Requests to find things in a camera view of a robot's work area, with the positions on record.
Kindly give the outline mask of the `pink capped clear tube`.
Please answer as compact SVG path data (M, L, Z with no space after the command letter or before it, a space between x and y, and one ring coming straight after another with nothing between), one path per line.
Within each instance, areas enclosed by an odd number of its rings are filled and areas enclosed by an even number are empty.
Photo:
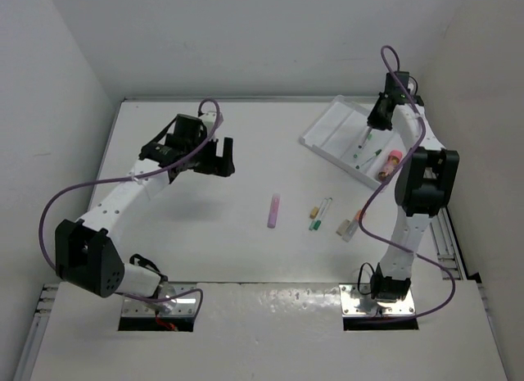
M382 166L382 168L377 173L377 180L381 183L384 183L392 174L392 172L395 170L395 168L399 165L403 157L403 153L399 150L392 150L387 159L385 164Z

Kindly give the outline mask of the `pink highlighter stick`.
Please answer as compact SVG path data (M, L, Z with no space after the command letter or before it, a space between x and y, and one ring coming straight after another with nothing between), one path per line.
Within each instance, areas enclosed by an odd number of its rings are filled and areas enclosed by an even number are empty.
M278 221L280 200L281 200L281 196L278 193L275 193L272 196L270 207L269 207L268 221L267 221L267 227L269 229L274 229L276 227L276 224Z

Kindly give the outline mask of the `blue capped white pen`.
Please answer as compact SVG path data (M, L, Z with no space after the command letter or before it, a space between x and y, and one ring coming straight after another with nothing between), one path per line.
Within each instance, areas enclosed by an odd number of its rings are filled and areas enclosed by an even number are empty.
M364 136L362 137L362 139L360 140L359 142L359 145L358 145L358 149L362 149L364 148L364 146L366 145L366 143L368 142L368 140L370 139L371 135L372 135L372 129L371 128L368 128L366 131L365 131L365 134Z

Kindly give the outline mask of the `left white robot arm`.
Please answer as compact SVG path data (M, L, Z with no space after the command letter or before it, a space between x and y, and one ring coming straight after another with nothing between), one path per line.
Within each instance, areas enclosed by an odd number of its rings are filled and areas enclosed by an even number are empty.
M77 220L63 220L55 230L57 275L99 297L154 297L164 275L154 266L122 261L121 236L184 171L219 177L234 173L233 139L225 138L222 155L216 153L218 141L211 130L221 122L215 111L176 115L141 148L123 183Z

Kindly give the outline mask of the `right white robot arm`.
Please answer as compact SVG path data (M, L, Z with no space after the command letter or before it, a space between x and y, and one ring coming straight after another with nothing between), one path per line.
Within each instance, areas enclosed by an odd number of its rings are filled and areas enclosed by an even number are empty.
M407 296L423 231L448 205L459 167L459 154L445 148L433 134L422 99L411 95L408 85L407 71L388 73L384 91L368 117L371 128L396 131L407 152L398 165L395 228L370 282L370 296L380 302Z

